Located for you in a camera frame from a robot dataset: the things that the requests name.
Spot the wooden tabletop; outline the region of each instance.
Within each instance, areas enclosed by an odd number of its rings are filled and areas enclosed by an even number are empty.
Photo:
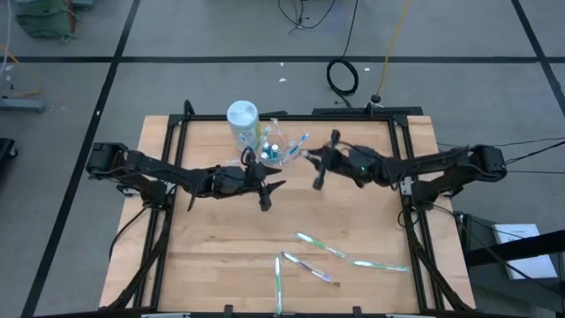
[[[167,117],[146,117],[138,150],[160,158]],[[438,151],[430,117],[409,117],[415,155]],[[299,137],[310,133],[306,148],[327,142],[332,129],[342,140],[366,145],[392,156],[388,126],[377,122],[282,122]],[[179,129],[173,140],[177,140]],[[398,130],[399,139],[402,133]],[[173,153],[177,145],[173,143]],[[229,165],[237,159],[233,139],[223,121],[188,125],[183,168]],[[334,277],[332,284],[282,261],[282,307],[285,312],[416,313],[418,302],[409,272],[360,268],[296,238],[302,231],[352,259],[411,265],[406,233],[396,221],[399,194],[375,184],[359,189],[353,181],[328,173],[322,191],[312,189],[316,171],[298,158],[267,182],[287,180],[272,195],[273,207],[261,212],[256,194],[225,200],[197,199],[187,212],[190,195],[178,190],[159,304],[161,311],[221,312],[226,304],[236,312],[275,311],[275,255],[282,249]],[[451,208],[447,199],[437,204]],[[141,209],[139,197],[125,199],[120,228]],[[140,264],[148,213],[118,240],[102,293],[108,305],[129,283]],[[440,272],[468,305],[474,307],[453,217],[438,209],[427,213]],[[429,276],[425,277],[428,306],[433,307]],[[148,303],[154,273],[147,280]]]

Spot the white container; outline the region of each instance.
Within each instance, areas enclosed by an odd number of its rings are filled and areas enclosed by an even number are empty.
[[[228,108],[228,123],[237,149],[255,150],[259,133],[259,112],[252,102],[237,101]]]

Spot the table frame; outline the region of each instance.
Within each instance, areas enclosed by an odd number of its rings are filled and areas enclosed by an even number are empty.
[[[386,109],[374,109],[372,106],[367,105],[366,108],[362,109],[315,109],[312,115],[289,115],[286,111],[279,111],[267,114],[261,114],[261,121],[268,121],[271,117],[277,117],[279,121],[375,121],[375,122],[385,122],[388,124],[388,131],[390,133],[390,142],[393,150],[393,156],[395,158],[401,158],[401,149],[398,141],[398,136],[396,133],[396,128],[399,126],[403,135],[403,144],[405,146],[406,156],[412,158],[414,156],[414,151],[411,142],[411,135],[408,126],[407,116],[421,116],[423,115],[422,109],[419,107],[405,107],[405,108],[386,108]],[[165,141],[162,150],[162,160],[168,160],[170,155],[170,150],[173,144],[173,132],[180,126],[180,134],[177,143],[177,152],[175,155],[174,164],[180,166],[184,153],[184,144],[187,134],[187,128],[192,121],[225,121],[226,117],[224,115],[197,115],[195,114],[190,102],[185,101],[183,114],[172,114],[169,115],[169,121],[167,123],[167,132],[165,134]],[[403,218],[404,223],[408,224],[412,222],[411,212],[412,205],[409,195],[402,194],[401,203],[403,206]],[[174,211],[174,202],[176,197],[176,191],[169,194],[169,199],[171,204],[165,210],[152,210],[149,218],[149,224],[147,227],[146,241],[143,248],[141,265],[139,266],[138,272],[134,275],[128,287],[132,287],[133,292],[128,295],[128,297],[118,299],[119,305],[115,307],[105,307],[101,308],[99,311],[95,312],[84,312],[84,313],[72,313],[72,314],[57,314],[51,315],[49,317],[64,317],[64,318],[87,318],[87,317],[106,317],[106,318],[121,318],[121,317],[144,317],[145,314],[159,314],[158,304],[161,296],[162,289],[162,278],[165,269],[165,261],[167,256],[167,246],[169,242],[170,228],[172,215]],[[164,221],[162,223],[162,230],[159,238],[155,239],[155,232],[157,229],[157,221],[159,219],[159,214],[164,213]],[[435,267],[435,259],[433,254],[433,244],[430,236],[430,230],[427,222],[427,217],[425,212],[419,212],[419,229],[421,234],[422,243],[418,248],[424,250],[427,256],[427,262],[423,261],[423,264],[430,270],[429,266]],[[410,236],[416,237],[414,227],[405,227],[406,234],[410,239]],[[443,297],[438,284],[431,279],[431,286],[433,292],[434,308],[428,308],[426,294],[424,290],[424,282],[422,277],[422,272],[420,268],[420,261],[418,254],[413,246],[410,247],[410,257],[411,257],[411,268],[414,277],[414,287],[418,300],[419,314],[424,315],[434,315],[436,317],[451,317],[451,316],[465,316],[465,317],[498,317],[500,315],[496,314],[481,314],[476,312],[455,312],[445,310]],[[141,305],[143,300],[143,291],[146,288],[146,276],[147,272],[152,268],[153,264],[156,262],[155,266],[155,279],[151,291],[151,299],[148,307],[143,307]],[[125,308],[126,305],[133,298],[132,307]],[[362,314],[361,307],[353,307],[352,314],[355,318],[360,317],[386,317],[386,314]],[[300,316],[303,318],[311,317],[344,317],[344,314],[294,314],[295,316]],[[167,316],[168,318],[196,318],[196,317],[224,317],[231,318],[232,316],[245,316],[245,317],[273,317],[273,313],[233,313],[233,306],[226,304],[223,312],[217,313],[179,313]]]

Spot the white paper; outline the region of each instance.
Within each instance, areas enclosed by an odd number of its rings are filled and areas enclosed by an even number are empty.
[[[497,230],[493,233],[499,244],[539,235],[536,224],[494,224],[493,229]],[[508,264],[520,269],[525,275],[532,278],[557,277],[554,265],[551,263],[551,259],[548,255],[509,261]],[[510,279],[525,279],[524,276],[516,273],[513,269],[506,267],[506,270]]]

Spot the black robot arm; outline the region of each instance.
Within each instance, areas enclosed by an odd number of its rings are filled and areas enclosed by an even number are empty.
[[[503,179],[506,166],[502,152],[492,146],[453,148],[447,152],[400,160],[386,157],[366,146],[340,141],[340,133],[332,131],[330,142],[319,149],[305,150],[308,159],[319,172],[314,189],[320,190],[326,170],[351,178],[358,187],[374,182],[379,186],[395,188],[399,184],[404,194],[410,194],[417,208],[430,208],[441,193],[459,193],[463,185],[472,181],[496,182]],[[345,155],[338,145],[344,145]],[[411,176],[443,171],[431,181],[414,181]]]
[[[144,205],[150,208],[165,208],[170,204],[167,194],[176,185],[192,194],[189,210],[195,198],[224,199],[246,193],[258,193],[261,210],[269,210],[270,194],[285,181],[267,185],[265,178],[281,170],[257,163],[250,148],[241,158],[245,170],[221,165],[187,170],[130,150],[121,143],[102,142],[93,145],[87,172],[90,178],[117,182],[117,189],[122,193],[139,192]]]

